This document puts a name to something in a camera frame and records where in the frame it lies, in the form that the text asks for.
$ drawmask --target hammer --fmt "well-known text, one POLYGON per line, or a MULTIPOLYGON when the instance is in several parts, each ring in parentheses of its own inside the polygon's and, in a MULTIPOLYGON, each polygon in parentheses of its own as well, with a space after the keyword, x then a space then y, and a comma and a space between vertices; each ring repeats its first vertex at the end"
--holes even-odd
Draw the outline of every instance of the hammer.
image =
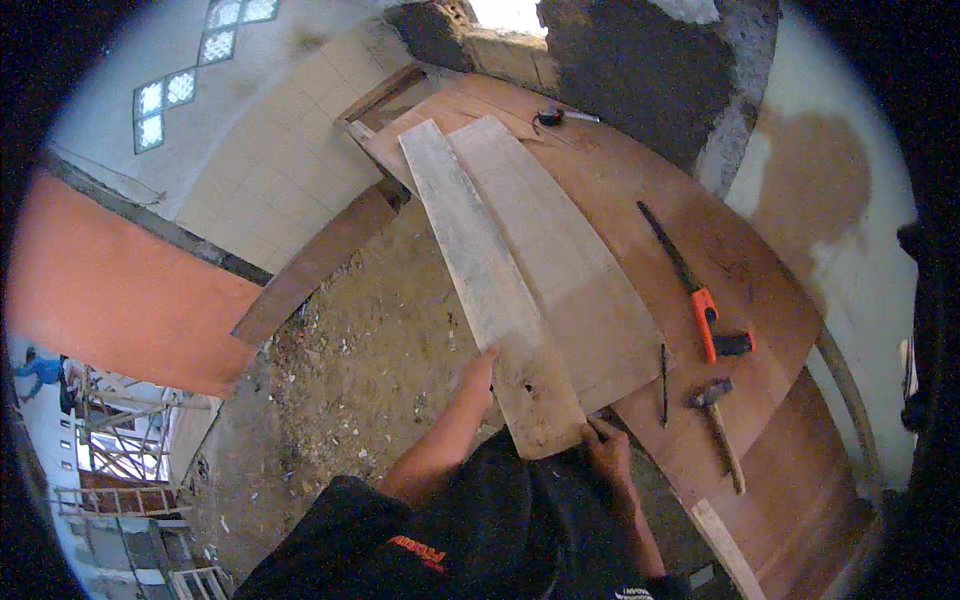
POLYGON ((715 379, 701 388, 693 397, 690 398, 690 405, 694 408, 707 408, 707 417, 710 425, 713 427, 713 433, 720 440, 724 454, 727 455, 727 461, 730 463, 730 471, 733 475, 733 489, 737 494, 743 494, 747 491, 747 482, 743 478, 743 469, 740 467, 740 461, 733 453, 730 441, 727 439, 727 432, 723 427, 723 419, 720 418, 720 407, 717 406, 717 400, 733 391, 733 383, 729 377, 715 379))

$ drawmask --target hammer head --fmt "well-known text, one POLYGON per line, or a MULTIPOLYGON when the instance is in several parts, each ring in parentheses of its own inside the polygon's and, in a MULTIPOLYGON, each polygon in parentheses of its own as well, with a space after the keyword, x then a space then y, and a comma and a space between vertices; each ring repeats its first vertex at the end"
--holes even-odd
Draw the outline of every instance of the hammer head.
POLYGON ((733 382, 729 377, 714 379, 706 387, 701 388, 690 398, 690 405, 694 408, 705 408, 720 399, 720 396, 733 391, 733 382))

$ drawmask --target glass block window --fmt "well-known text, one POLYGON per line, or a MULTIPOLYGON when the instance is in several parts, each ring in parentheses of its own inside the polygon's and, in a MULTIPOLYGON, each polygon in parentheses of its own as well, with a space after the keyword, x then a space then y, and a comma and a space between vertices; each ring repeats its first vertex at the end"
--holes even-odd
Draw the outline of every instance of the glass block window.
POLYGON ((240 0, 214 0, 206 10, 206 28, 221 29, 236 25, 242 5, 240 0))
POLYGON ((277 0, 247 0, 243 10, 244 23, 259 23, 276 19, 277 0))
POLYGON ((163 80, 149 82, 133 91, 133 117, 150 116, 163 108, 163 80))
POLYGON ((133 125, 133 151, 147 152, 163 143, 163 114, 155 114, 133 125))
POLYGON ((207 32, 200 40, 199 66, 212 64, 233 58, 233 43, 236 41, 236 30, 228 29, 220 32, 207 32))
POLYGON ((164 84, 166 94, 163 101, 167 108, 193 102, 193 92, 197 88, 197 69, 167 75, 164 84))

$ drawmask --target dirt floor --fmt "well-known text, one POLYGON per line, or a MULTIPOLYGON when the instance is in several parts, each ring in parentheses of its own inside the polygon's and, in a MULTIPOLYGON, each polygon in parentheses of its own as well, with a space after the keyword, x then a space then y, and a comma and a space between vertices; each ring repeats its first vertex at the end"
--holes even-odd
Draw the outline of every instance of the dirt floor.
MULTIPOLYGON (((195 555, 215 546, 211 557, 239 583, 333 475, 375 486, 476 352, 426 214, 410 202, 277 332, 221 409, 188 478, 195 555)), ((492 409, 476 442, 502 425, 492 409)), ((711 563, 660 472, 641 452, 635 467, 668 567, 711 563)), ((736 597, 714 572, 698 597, 736 597)))

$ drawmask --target person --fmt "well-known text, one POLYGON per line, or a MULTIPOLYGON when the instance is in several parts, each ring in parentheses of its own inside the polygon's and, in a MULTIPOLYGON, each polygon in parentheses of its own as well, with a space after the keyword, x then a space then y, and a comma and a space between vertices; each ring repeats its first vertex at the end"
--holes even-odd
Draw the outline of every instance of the person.
POLYGON ((40 388, 44 385, 60 383, 60 365, 62 357, 43 358, 37 356, 33 348, 27 349, 26 362, 23 367, 16 368, 17 377, 29 377, 36 375, 36 383, 30 392, 19 399, 21 402, 27 402, 36 396, 40 388))
POLYGON ((234 599, 686 598, 637 499, 625 433, 517 457, 506 428, 468 457, 492 406, 492 347, 379 491, 336 476, 234 599))

